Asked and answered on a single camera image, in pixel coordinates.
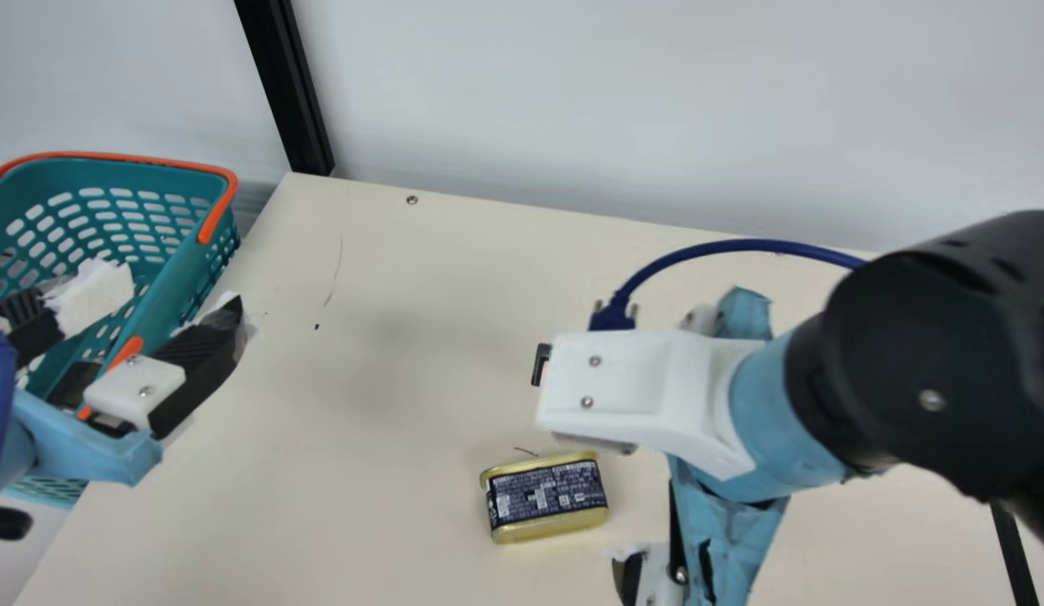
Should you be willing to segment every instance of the teal basket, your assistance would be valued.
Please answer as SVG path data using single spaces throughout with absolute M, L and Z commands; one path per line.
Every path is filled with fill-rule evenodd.
M 134 299 L 52 348 L 21 387 L 47 399 L 75 362 L 152 352 L 191 321 L 240 244 L 237 177 L 188 162 L 114 154 L 39 154 L 0 167 L 0 299 L 89 258 L 128 263 Z M 72 507 L 87 481 L 25 476 L 10 495 Z

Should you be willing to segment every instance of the black bracket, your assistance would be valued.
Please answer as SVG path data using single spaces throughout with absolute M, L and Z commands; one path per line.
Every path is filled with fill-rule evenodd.
M 234 0 L 234 6 L 290 168 L 330 176 L 334 157 L 290 0 Z

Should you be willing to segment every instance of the bolt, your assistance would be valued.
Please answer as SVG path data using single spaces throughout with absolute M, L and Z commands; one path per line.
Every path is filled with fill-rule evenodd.
M 932 389 L 923 389 L 919 392 L 919 405 L 929 412 L 942 412 L 949 402 L 945 402 L 945 397 Z

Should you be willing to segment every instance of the blue tape wrapping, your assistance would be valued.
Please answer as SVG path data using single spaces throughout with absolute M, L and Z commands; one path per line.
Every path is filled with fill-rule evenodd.
M 772 340 L 768 303 L 759 293 L 733 288 L 717 306 L 721 325 L 715 336 Z M 668 458 L 689 606 L 744 605 L 787 510 L 787 495 L 848 475 L 794 417 L 784 393 L 785 352 L 786 339 L 752 353 L 731 388 L 735 426 L 757 469 L 721 483 L 686 461 Z
M 111 438 L 23 389 L 14 396 L 13 421 L 32 439 L 34 460 L 26 475 L 132 487 L 163 460 L 163 448 L 148 430 Z

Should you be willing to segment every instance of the canned food tin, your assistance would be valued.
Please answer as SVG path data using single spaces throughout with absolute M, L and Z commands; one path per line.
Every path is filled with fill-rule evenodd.
M 596 452 L 500 465 L 480 473 L 480 485 L 498 543 L 593 529 L 608 519 Z

